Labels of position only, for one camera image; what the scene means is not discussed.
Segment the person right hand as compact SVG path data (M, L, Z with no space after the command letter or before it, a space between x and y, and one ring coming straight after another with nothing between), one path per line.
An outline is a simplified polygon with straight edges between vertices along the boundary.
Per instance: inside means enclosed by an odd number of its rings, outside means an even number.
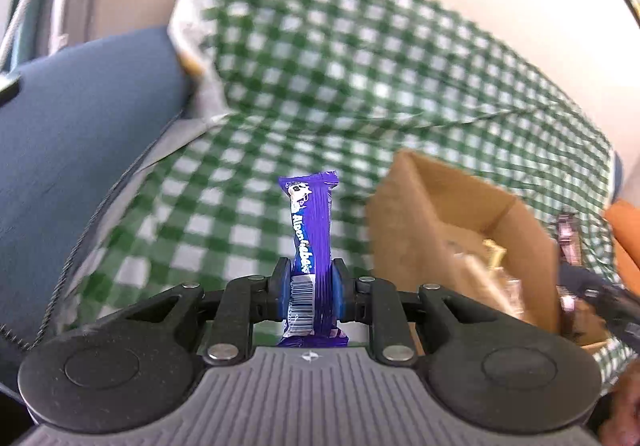
M639 444L639 361L631 362L612 390L610 418L599 429L602 445L634 446Z

